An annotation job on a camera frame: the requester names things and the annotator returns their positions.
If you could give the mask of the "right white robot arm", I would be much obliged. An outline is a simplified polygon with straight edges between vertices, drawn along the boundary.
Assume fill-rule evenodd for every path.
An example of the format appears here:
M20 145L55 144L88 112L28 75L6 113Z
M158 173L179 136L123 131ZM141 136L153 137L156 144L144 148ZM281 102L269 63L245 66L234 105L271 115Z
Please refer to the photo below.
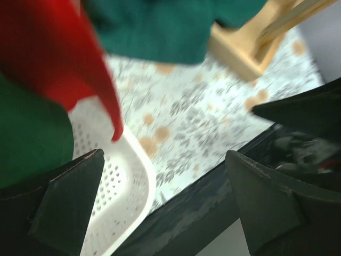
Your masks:
M281 126L270 167L319 187L340 191L340 79L251 112Z

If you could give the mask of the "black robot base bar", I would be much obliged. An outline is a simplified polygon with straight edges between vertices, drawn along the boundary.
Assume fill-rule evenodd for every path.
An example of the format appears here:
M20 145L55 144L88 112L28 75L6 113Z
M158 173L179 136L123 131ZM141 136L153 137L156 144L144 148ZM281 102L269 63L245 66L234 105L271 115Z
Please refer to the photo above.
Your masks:
M114 255L196 255L238 217L221 162L152 212Z

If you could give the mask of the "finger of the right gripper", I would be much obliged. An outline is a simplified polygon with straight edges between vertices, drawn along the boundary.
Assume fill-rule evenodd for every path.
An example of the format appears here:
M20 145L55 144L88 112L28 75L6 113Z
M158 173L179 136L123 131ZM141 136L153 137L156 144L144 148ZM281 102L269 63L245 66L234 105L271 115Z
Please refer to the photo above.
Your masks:
M254 106L251 112L317 138L340 144L340 80Z

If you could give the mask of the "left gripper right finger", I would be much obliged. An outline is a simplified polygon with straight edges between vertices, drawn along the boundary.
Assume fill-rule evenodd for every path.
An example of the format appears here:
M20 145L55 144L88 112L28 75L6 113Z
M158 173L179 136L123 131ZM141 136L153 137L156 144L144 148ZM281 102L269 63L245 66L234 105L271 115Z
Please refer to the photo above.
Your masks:
M340 255L340 173L292 177L225 157L251 255Z

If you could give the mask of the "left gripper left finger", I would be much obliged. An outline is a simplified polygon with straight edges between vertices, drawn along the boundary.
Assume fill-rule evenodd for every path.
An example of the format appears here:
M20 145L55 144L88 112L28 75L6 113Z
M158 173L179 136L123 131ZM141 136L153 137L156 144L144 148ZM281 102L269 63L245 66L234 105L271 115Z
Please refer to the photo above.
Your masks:
M104 167L94 149L1 189L1 255L80 255Z

